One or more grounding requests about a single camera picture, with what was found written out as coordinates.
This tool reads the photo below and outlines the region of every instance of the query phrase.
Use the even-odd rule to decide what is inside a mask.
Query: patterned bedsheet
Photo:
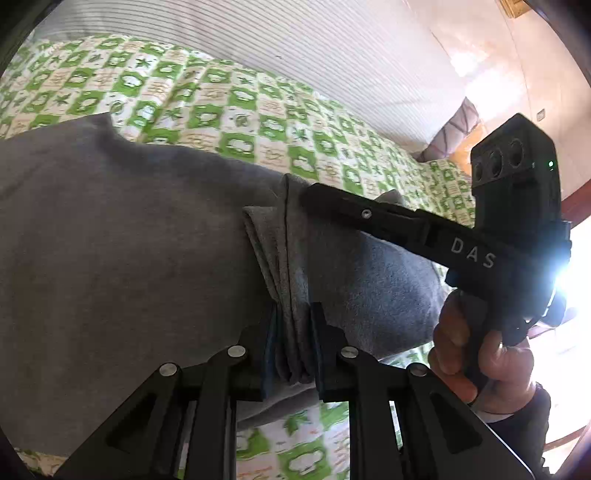
[[[273,72],[104,34],[27,41],[0,79],[0,138],[102,112],[130,141],[217,152],[368,198],[397,189],[410,208],[464,225],[474,219],[470,180],[453,163],[415,162],[339,102]],[[394,364],[425,362],[427,352]],[[348,405],[321,404],[240,432],[237,447],[240,479],[348,478]],[[18,451],[45,473],[63,461]]]

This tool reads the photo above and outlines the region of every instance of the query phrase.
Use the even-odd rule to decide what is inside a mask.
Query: dark sleeve
[[[544,450],[548,417],[550,416],[550,395],[537,384],[531,401],[508,419],[489,423],[488,426],[517,454],[529,467],[536,480],[550,479],[544,468]]]

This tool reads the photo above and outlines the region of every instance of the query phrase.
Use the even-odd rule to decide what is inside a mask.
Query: bolt
[[[228,355],[232,358],[240,358],[246,353],[246,349],[242,345],[234,345],[228,349]]]
[[[354,346],[344,346],[340,350],[340,354],[345,358],[355,358],[357,355],[359,355],[359,350],[357,350]]]
[[[177,366],[175,364],[164,364],[160,366],[158,371],[163,377],[171,377],[177,372]]]
[[[424,377],[425,375],[427,375],[427,372],[429,370],[427,366],[423,364],[410,364],[408,369],[415,377]]]

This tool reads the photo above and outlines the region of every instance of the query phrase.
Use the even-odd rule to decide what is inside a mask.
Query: striped fabric
[[[36,38],[123,33],[280,73],[423,150],[464,99],[439,43],[404,0],[65,0]]]

